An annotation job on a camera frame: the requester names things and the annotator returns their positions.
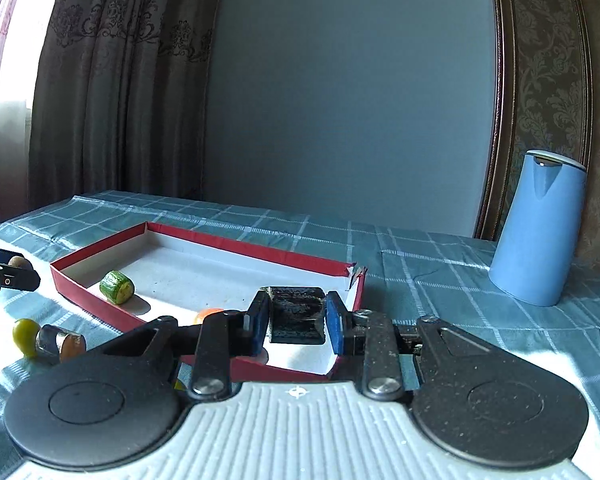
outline black round pad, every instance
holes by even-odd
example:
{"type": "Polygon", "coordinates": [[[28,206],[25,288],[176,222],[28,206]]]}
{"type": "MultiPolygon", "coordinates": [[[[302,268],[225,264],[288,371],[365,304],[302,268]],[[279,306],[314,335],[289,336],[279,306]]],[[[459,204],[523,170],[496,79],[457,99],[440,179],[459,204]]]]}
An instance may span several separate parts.
{"type": "Polygon", "coordinates": [[[125,396],[115,386],[82,381],[63,386],[49,399],[49,409],[69,424],[96,424],[120,411],[125,396]]]}
{"type": "Polygon", "coordinates": [[[147,362],[85,354],[16,388],[4,423],[17,446],[37,462],[97,468],[150,447],[179,413],[173,387],[147,362]]]}
{"type": "Polygon", "coordinates": [[[576,388],[506,352],[453,359],[422,384],[411,407],[422,431],[443,449],[514,469],[570,458],[589,420],[576,388]]]}

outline blue plaid tablecloth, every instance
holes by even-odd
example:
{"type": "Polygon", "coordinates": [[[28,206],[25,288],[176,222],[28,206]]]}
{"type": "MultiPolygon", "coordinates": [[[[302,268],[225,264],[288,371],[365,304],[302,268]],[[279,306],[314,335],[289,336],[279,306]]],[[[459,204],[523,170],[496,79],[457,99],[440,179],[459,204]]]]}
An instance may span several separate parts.
{"type": "MultiPolygon", "coordinates": [[[[423,314],[439,316],[561,375],[584,393],[591,414],[574,462],[600,480],[600,274],[574,264],[560,303],[539,308],[491,284],[491,242],[117,191],[76,196],[0,224],[0,246],[25,253],[42,278],[36,292],[0,292],[0,476],[20,460],[2,424],[4,403],[27,376],[44,369],[14,348],[13,321],[30,317],[80,332],[90,348],[115,337],[115,329],[56,292],[48,263],[144,221],[357,262],[368,268],[367,308],[405,324],[423,314]]],[[[181,378],[188,372],[183,367],[181,378]]],[[[408,363],[405,374],[410,385],[408,363]]]]}

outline blue pitcher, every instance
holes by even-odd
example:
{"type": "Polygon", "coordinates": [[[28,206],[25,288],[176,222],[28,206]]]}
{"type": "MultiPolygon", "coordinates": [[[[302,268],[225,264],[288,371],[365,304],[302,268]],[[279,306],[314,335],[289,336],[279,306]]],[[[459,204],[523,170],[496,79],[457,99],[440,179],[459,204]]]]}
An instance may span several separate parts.
{"type": "Polygon", "coordinates": [[[587,171],[563,155],[529,150],[489,278],[538,306],[560,300],[573,260],[587,171]]]}

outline sunlight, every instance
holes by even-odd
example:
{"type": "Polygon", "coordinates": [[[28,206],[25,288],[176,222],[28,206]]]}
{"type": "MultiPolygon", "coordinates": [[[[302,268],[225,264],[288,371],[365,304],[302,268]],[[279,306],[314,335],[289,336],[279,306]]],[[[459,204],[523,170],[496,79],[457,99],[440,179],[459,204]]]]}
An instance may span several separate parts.
{"type": "Polygon", "coordinates": [[[592,412],[592,403],[584,389],[576,363],[568,355],[548,351],[512,353],[569,381],[587,399],[589,424],[573,457],[573,463],[590,478],[600,480],[600,426],[592,412]]]}
{"type": "Polygon", "coordinates": [[[0,102],[31,108],[38,59],[55,0],[18,0],[11,16],[0,67],[0,102]]]}

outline metal screw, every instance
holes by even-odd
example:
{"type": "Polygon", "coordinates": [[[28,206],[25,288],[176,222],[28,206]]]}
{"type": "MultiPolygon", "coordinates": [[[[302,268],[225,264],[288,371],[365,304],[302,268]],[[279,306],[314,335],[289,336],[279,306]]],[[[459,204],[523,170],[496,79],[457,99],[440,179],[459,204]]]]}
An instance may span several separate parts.
{"type": "Polygon", "coordinates": [[[193,384],[193,391],[199,395],[218,394],[224,388],[224,383],[220,379],[198,379],[193,384]]]}
{"type": "Polygon", "coordinates": [[[363,309],[363,310],[357,310],[355,312],[352,312],[352,314],[353,314],[354,319],[360,326],[367,326],[369,316],[371,316],[371,314],[373,314],[373,311],[363,309]]]}
{"type": "Polygon", "coordinates": [[[376,377],[369,381],[368,387],[376,395],[387,395],[397,392],[400,389],[400,383],[392,377],[376,377]]]}

